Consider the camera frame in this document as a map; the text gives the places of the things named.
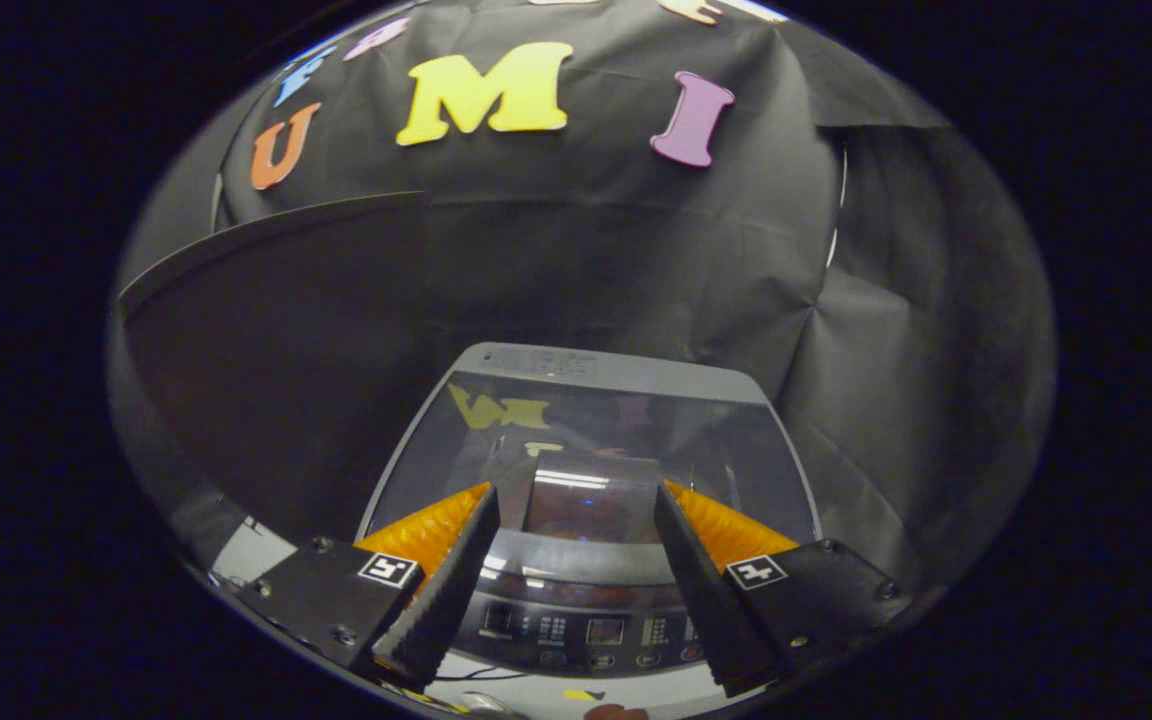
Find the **fisheye lens view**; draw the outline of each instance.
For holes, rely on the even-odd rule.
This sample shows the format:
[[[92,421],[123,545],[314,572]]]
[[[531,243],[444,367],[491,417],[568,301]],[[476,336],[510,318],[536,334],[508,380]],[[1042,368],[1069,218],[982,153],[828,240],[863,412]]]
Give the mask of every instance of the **fisheye lens view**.
[[[198,592],[393,717],[735,719],[940,602],[1056,386],[1023,211],[746,0],[426,0],[166,169],[109,416]]]

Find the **screw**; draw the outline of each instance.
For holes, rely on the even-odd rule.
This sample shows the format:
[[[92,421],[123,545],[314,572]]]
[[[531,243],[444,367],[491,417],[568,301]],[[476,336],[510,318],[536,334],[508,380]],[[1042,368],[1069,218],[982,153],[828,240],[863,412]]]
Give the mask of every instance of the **screw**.
[[[358,634],[346,628],[346,626],[335,626],[335,628],[332,628],[332,637],[335,642],[347,647],[351,647],[354,643],[358,642]]]

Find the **black cloth backdrop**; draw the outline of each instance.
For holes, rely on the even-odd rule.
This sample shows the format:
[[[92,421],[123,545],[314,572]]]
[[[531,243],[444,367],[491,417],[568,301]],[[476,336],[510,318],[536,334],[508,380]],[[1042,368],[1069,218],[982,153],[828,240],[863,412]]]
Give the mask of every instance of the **black cloth backdrop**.
[[[132,461],[165,431],[175,446],[154,452],[200,469],[169,488],[142,471],[198,556],[219,551],[214,532],[191,529],[217,526],[196,510],[206,497],[293,541],[351,536],[408,418],[463,348],[492,340],[749,373],[794,438],[827,536],[929,598],[961,577],[1036,464],[1056,342],[1024,220],[960,132],[793,21],[732,9],[710,28],[654,3],[525,0],[403,14],[402,36],[348,65],[326,61],[279,108],[285,69],[229,105],[147,203],[124,257],[119,288],[185,249],[170,272],[187,279],[127,325],[143,395],[119,387],[132,374],[111,391]],[[338,59],[384,22],[339,36]],[[442,141],[394,142],[410,108],[407,68],[463,53],[485,73],[524,41],[575,47],[558,76],[562,131],[453,127]],[[681,69],[736,96],[707,169],[649,149]],[[323,108],[296,169],[253,190],[255,137],[310,103]],[[207,291],[223,264],[184,268],[189,252],[207,255],[212,232],[397,192],[419,195],[355,218],[348,237],[333,236],[340,255],[303,234],[271,250],[257,265],[282,266],[276,281],[251,282],[253,266]],[[293,268],[308,265],[323,282],[302,282],[291,302]],[[381,397],[399,411],[378,418]],[[241,511],[225,507],[223,523],[236,523]]]

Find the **dark background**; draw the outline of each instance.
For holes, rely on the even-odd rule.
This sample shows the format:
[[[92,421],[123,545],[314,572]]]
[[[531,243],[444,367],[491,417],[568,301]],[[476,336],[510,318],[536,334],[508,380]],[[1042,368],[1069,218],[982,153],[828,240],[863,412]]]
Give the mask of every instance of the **dark background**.
[[[391,714],[187,577],[104,406],[138,206],[212,111],[367,6],[321,8],[0,3],[0,717]],[[1041,243],[1062,357],[995,546],[922,624],[765,715],[1152,717],[1152,3],[782,9],[995,165]]]

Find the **orange letter u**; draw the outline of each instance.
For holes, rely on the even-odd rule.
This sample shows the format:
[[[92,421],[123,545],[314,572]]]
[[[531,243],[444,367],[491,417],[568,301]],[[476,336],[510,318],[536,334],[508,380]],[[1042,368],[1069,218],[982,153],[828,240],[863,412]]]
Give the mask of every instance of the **orange letter u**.
[[[273,187],[291,174],[296,168],[296,162],[301,159],[301,150],[305,149],[305,136],[310,132],[310,118],[323,106],[314,103],[306,108],[297,111],[291,115],[291,137],[287,138],[287,150],[283,151],[283,159],[274,165],[274,142],[278,134],[283,131],[287,123],[278,123],[267,131],[260,132],[256,138],[256,152],[252,154],[252,187],[256,190],[265,190]]]

